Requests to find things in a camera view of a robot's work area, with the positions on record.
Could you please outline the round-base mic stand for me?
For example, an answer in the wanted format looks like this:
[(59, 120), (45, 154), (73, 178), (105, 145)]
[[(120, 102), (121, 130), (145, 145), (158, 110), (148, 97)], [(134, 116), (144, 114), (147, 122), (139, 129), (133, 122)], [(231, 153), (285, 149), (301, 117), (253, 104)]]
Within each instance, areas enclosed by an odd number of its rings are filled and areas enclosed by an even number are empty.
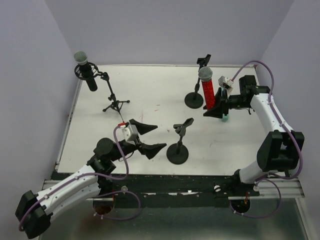
[(189, 151), (185, 145), (183, 145), (183, 137), (186, 134), (187, 127), (191, 126), (194, 119), (188, 118), (182, 124), (174, 124), (173, 128), (175, 132), (179, 135), (179, 140), (177, 143), (171, 144), (166, 151), (167, 159), (175, 165), (181, 165), (185, 163), (189, 157)]
[[(199, 57), (197, 59), (197, 64), (199, 65), (198, 71), (206, 67), (210, 61), (211, 55), (207, 54), (205, 57)], [(203, 103), (204, 99), (203, 97), (199, 94), (199, 89), (200, 89), (200, 78), (198, 78), (197, 83), (195, 84), (194, 91), (188, 93), (185, 98), (184, 98), (184, 103), (187, 107), (191, 109), (199, 109)]]

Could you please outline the red glitter microphone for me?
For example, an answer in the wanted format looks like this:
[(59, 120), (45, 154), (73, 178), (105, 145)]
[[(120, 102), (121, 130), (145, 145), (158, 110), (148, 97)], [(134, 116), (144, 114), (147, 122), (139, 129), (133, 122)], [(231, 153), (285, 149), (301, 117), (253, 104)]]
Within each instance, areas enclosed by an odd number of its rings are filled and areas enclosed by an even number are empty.
[(206, 109), (210, 110), (215, 106), (215, 94), (212, 82), (213, 71), (210, 67), (204, 66), (198, 71), (198, 77), (202, 84)]

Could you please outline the black tripod mic stand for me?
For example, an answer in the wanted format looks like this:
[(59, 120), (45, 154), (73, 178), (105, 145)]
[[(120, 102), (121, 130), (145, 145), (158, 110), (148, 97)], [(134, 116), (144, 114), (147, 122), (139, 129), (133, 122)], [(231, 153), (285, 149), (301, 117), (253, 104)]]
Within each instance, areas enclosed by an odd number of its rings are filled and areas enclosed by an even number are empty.
[(105, 113), (108, 109), (112, 109), (120, 115), (121, 120), (124, 122), (124, 119), (121, 114), (123, 104), (129, 104), (131, 101), (130, 100), (118, 100), (113, 89), (112, 89), (112, 86), (110, 84), (110, 77), (109, 77), (108, 73), (99, 71), (99, 68), (94, 63), (91, 63), (91, 62), (89, 62), (89, 63), (92, 68), (94, 79), (95, 79), (95, 77), (100, 77), (101, 80), (103, 80), (107, 83), (109, 91), (110, 91), (110, 96), (108, 97), (108, 100), (111, 102), (111, 104), (109, 106), (107, 106), (106, 108), (104, 108), (102, 111)]

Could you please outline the black glitter microphone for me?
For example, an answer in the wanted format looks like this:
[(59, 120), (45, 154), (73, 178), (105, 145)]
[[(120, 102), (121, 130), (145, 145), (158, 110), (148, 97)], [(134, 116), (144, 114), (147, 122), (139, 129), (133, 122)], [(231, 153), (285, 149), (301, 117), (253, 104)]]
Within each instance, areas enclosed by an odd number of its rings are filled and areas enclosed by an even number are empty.
[(91, 92), (95, 92), (98, 89), (98, 86), (93, 75), (92, 67), (88, 62), (86, 53), (83, 51), (77, 51), (73, 57), (77, 63), (74, 69), (76, 77), (85, 81)]

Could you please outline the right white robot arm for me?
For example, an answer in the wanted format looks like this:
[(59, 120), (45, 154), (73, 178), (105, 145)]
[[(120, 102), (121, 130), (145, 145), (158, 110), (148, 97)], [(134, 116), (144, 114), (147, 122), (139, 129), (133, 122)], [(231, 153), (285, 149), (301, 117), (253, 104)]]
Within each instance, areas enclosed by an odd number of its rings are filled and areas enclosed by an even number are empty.
[(205, 117), (223, 118), (232, 109), (252, 109), (257, 114), (266, 137), (256, 154), (256, 161), (234, 174), (243, 184), (253, 184), (267, 175), (293, 170), (298, 166), (305, 141), (302, 132), (293, 130), (279, 112), (268, 86), (257, 85), (253, 75), (239, 79), (240, 93), (231, 95), (232, 81), (224, 76), (218, 80), (215, 105)]

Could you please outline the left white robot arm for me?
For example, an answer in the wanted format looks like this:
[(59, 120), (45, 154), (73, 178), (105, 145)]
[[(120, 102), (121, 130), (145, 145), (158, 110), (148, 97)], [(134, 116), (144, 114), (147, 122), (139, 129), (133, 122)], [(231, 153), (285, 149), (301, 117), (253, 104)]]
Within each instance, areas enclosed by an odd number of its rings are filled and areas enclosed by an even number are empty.
[(24, 232), (29, 240), (37, 238), (68, 207), (98, 196), (103, 188), (112, 195), (113, 181), (123, 181), (129, 176), (127, 155), (139, 151), (150, 160), (166, 147), (165, 143), (148, 145), (140, 140), (141, 135), (157, 128), (157, 125), (134, 119), (122, 122), (115, 127), (113, 134), (121, 130), (123, 140), (100, 139), (93, 156), (75, 173), (45, 190), (25, 192), (15, 210), (19, 231)]

